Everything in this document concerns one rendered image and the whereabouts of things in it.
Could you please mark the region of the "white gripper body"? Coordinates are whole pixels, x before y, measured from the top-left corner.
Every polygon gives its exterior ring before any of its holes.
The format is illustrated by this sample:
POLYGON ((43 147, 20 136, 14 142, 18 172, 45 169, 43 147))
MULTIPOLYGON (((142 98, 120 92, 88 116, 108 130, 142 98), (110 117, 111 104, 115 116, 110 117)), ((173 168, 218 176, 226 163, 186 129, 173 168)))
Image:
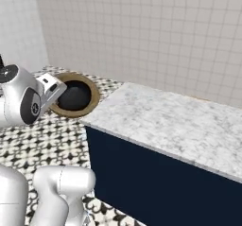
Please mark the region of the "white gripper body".
POLYGON ((46 83, 42 95, 42 110, 46 111, 65 92, 63 82, 46 83))

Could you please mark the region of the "dark blue counter cabinet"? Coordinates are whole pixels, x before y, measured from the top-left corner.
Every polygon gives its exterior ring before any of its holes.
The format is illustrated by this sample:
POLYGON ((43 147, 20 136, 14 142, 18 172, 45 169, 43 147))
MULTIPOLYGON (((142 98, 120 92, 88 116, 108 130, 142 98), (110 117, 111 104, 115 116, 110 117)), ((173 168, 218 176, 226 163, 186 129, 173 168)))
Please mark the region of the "dark blue counter cabinet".
POLYGON ((242 184, 86 129, 95 196, 146 226, 242 226, 242 184))

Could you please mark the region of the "brown round bin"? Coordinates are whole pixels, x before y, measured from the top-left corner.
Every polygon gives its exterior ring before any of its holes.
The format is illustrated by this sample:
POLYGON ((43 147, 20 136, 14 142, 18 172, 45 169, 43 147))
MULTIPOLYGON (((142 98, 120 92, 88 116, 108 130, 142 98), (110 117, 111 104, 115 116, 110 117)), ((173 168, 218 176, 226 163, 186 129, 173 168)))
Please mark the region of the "brown round bin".
POLYGON ((100 92, 93 81, 82 74, 67 72, 56 75, 67 89, 50 106, 50 110, 60 116, 77 118, 90 113, 100 100, 100 92))

